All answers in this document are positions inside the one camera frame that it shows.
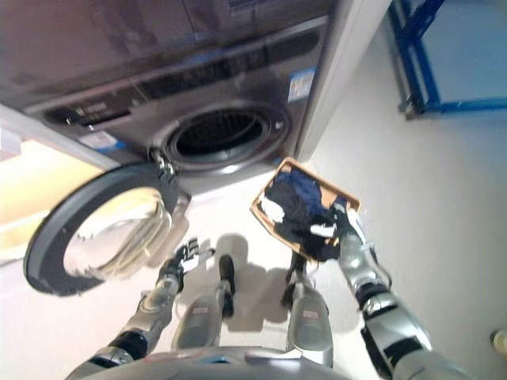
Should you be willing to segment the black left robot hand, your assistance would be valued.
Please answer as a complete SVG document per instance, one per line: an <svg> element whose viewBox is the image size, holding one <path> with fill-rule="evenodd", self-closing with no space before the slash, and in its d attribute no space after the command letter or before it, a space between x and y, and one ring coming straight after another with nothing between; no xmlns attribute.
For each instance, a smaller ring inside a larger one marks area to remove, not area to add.
<svg viewBox="0 0 507 380"><path fill-rule="evenodd" d="M208 242L200 244L196 237L190 238L179 247L170 260L170 267L186 274L215 255Z"/></svg>

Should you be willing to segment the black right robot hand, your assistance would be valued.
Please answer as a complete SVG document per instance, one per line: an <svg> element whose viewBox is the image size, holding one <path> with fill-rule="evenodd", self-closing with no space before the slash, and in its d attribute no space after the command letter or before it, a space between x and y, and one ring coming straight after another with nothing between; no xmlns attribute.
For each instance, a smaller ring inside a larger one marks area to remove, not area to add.
<svg viewBox="0 0 507 380"><path fill-rule="evenodd" d="M362 222L357 211L353 208L347 208L347 203L334 202L331 209L334 213L335 232L334 236L338 239L346 236L356 236L362 242L366 241Z"/></svg>

